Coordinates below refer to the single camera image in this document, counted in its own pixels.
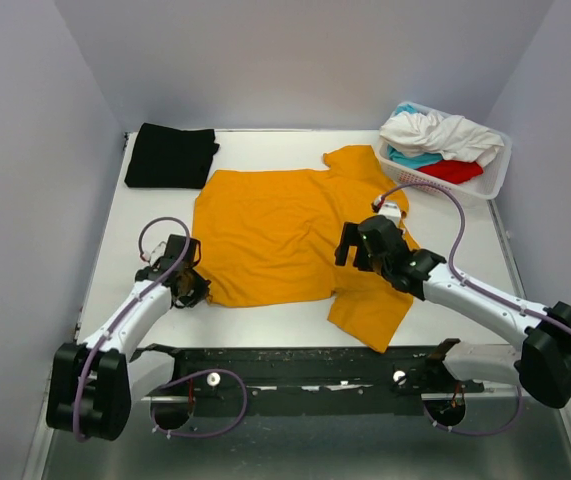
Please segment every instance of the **black cloth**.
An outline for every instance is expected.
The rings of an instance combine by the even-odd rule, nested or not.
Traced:
[[[215,138],[214,130],[176,130],[144,123],[125,184],[130,188],[203,188],[219,147]]]

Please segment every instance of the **blue cloth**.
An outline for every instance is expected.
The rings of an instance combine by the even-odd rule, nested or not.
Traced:
[[[398,115],[401,112],[420,113],[414,107],[406,103],[396,107],[396,110],[394,110],[394,115]],[[401,152],[396,150],[394,147],[388,145],[387,158],[389,158],[393,162],[403,165],[404,167],[418,170],[421,167],[426,167],[427,165],[434,165],[435,163],[440,162],[443,159],[443,156],[440,153],[424,153],[422,155],[419,155],[418,157],[406,157]]]

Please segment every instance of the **wall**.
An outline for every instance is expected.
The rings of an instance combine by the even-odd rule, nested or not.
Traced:
[[[0,1],[0,479],[22,474],[122,144],[54,4]]]
[[[489,124],[514,153],[499,208],[527,294],[571,303],[571,0],[556,0]]]
[[[552,0],[55,0],[130,130],[482,121]]]

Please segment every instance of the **orange shirt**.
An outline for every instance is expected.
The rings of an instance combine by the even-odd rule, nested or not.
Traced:
[[[228,307],[321,300],[336,294],[329,320],[379,352],[412,305],[372,272],[334,265],[344,222],[373,215],[372,201],[394,183],[370,146],[325,154],[327,171],[218,170],[196,200],[194,237],[209,301]],[[407,198],[397,192],[403,212]],[[418,248],[405,235],[410,248]]]

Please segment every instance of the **white towel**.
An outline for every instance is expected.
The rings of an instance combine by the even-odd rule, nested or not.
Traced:
[[[478,162],[483,168],[504,146],[489,128],[460,115],[444,118],[434,110],[427,115],[400,112],[385,122],[380,134],[406,157],[440,153],[445,160]]]

